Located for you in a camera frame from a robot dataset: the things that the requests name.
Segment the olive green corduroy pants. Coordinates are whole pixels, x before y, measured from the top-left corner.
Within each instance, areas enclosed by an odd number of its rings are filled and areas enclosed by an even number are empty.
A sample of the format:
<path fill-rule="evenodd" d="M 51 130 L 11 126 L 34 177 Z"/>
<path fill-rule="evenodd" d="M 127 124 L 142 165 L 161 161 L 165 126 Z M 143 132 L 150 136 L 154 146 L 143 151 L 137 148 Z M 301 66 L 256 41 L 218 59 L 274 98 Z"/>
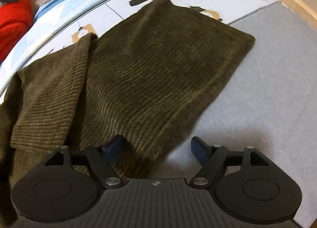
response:
<path fill-rule="evenodd" d="M 17 71 L 1 104 L 1 227 L 10 192 L 46 155 L 129 141 L 114 169 L 143 177 L 226 86 L 255 38 L 170 0 Z"/>

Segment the blue cloud pattern blanket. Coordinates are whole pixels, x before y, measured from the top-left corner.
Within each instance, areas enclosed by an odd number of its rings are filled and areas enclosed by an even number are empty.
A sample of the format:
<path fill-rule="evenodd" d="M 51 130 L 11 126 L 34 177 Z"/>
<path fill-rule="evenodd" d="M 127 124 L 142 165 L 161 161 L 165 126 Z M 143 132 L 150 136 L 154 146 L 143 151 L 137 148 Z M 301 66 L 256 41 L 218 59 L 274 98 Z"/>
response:
<path fill-rule="evenodd" d="M 52 0 L 39 9 L 30 30 L 1 64 L 1 71 L 14 73 L 55 34 L 72 21 L 107 0 Z"/>

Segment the red knitted garment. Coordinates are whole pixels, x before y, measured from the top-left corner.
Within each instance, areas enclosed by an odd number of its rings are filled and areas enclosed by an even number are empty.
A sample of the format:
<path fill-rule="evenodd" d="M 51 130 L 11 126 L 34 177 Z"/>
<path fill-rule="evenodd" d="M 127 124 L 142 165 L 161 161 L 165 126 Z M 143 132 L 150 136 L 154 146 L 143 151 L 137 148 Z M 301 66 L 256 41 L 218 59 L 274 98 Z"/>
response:
<path fill-rule="evenodd" d="M 31 0 L 18 0 L 1 6 L 1 62 L 33 25 Z"/>

